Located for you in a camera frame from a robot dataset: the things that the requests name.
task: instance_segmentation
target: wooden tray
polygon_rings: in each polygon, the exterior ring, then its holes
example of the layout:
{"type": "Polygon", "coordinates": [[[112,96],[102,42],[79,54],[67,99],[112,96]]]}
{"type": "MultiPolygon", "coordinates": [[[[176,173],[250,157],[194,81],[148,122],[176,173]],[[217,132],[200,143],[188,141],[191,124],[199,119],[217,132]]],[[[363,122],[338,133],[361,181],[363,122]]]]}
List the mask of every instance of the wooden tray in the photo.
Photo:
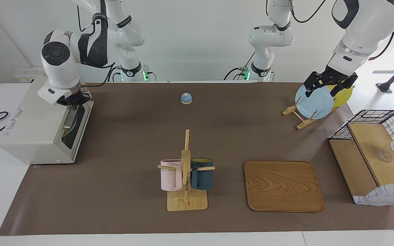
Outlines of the wooden tray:
{"type": "Polygon", "coordinates": [[[309,162],[247,161],[244,171],[247,201],[254,211],[317,213],[325,209],[309,162]]]}

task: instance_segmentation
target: black wire basket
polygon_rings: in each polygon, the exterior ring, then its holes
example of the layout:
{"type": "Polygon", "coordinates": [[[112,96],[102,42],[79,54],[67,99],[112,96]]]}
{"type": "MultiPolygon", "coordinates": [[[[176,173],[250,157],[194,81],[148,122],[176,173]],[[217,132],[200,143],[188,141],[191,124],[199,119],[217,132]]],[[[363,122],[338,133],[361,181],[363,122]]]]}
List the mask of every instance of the black wire basket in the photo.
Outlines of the black wire basket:
{"type": "Polygon", "coordinates": [[[348,124],[382,124],[388,134],[394,139],[394,110],[362,110],[352,119],[348,120],[334,135],[329,139],[354,139],[348,124]]]}

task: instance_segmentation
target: wooden mug tree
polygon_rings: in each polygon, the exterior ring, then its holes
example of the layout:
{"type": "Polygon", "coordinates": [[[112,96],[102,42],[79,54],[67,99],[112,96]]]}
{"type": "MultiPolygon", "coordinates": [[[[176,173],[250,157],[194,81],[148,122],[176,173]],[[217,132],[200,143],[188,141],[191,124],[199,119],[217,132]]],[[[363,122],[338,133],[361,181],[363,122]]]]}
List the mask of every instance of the wooden mug tree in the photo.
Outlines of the wooden mug tree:
{"type": "MultiPolygon", "coordinates": [[[[206,190],[196,190],[191,187],[191,151],[189,150],[189,129],[185,134],[185,149],[181,153],[183,189],[168,191],[167,210],[202,210],[208,208],[206,190]]],[[[175,167],[158,165],[158,168],[176,171],[175,167]]],[[[215,167],[199,167],[197,171],[215,170],[215,167]]]]}

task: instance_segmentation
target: dark teal mug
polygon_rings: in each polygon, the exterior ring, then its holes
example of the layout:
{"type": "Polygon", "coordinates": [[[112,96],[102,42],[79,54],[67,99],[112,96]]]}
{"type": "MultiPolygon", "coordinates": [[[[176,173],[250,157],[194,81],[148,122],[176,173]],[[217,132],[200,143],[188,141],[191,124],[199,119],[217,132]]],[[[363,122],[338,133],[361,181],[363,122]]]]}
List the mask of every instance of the dark teal mug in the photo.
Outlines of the dark teal mug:
{"type": "Polygon", "coordinates": [[[209,190],[212,188],[212,178],[214,170],[197,171],[199,167],[212,167],[214,160],[209,158],[193,158],[191,159],[191,187],[196,190],[209,190]]]}

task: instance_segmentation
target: blue mug handle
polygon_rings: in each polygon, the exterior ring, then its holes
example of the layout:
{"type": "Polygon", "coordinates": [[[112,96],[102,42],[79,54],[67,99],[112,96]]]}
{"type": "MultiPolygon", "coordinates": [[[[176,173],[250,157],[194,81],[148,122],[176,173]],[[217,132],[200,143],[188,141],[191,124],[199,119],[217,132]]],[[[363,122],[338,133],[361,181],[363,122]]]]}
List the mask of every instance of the blue mug handle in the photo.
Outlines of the blue mug handle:
{"type": "Polygon", "coordinates": [[[192,188],[195,188],[195,189],[197,189],[197,188],[199,188],[199,186],[197,186],[198,185],[198,183],[197,183],[197,173],[198,173],[198,171],[197,171],[197,169],[198,169],[199,167],[198,166],[194,166],[193,167],[193,178],[192,178],[192,181],[191,181],[191,187],[192,188]]]}

